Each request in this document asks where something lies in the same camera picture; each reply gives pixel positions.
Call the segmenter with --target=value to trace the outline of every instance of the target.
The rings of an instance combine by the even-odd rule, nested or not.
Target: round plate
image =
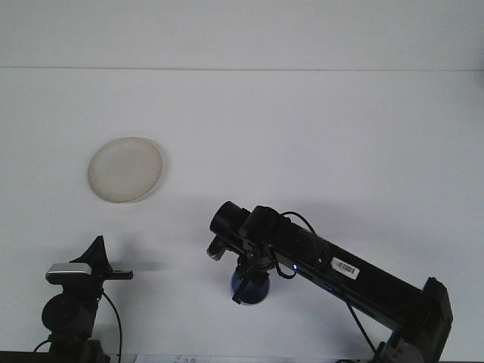
[[[160,180],[163,162],[158,148],[145,138],[118,138],[104,145],[88,169],[91,189],[113,203],[140,200]]]

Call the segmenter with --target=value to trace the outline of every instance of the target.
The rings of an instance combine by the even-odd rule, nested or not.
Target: sticker
[[[355,266],[351,266],[349,263],[341,261],[336,257],[333,257],[333,259],[331,260],[331,267],[333,268],[333,270],[336,270],[340,274],[345,275],[348,278],[352,278],[353,280],[356,280],[358,274],[360,273],[360,270],[357,269]]]

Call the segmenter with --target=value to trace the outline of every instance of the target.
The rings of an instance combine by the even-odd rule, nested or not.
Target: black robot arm
[[[445,286],[429,278],[422,290],[292,223],[266,206],[252,212],[232,202],[214,216],[216,234],[207,253],[218,260],[226,250],[239,255],[244,287],[282,264],[393,331],[374,363],[437,363],[452,323]]]

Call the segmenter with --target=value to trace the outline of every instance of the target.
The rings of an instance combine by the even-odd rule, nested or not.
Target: white surface
[[[0,0],[0,66],[484,70],[481,0]]]
[[[163,161],[145,138],[118,138],[104,145],[88,167],[91,189],[102,199],[127,203],[146,197],[160,180]]]
[[[342,248],[422,287],[455,314],[442,360],[479,360],[484,316],[484,73],[2,70],[0,349],[48,335],[60,292],[44,273],[98,234],[132,281],[107,281],[126,353],[364,357],[344,303],[274,276],[257,306],[231,301],[235,255],[206,256],[226,200],[302,213]],[[86,170],[114,138],[155,140],[160,187],[139,203],[95,196]],[[389,331],[364,318],[374,342]],[[101,303],[95,336],[117,349]]]

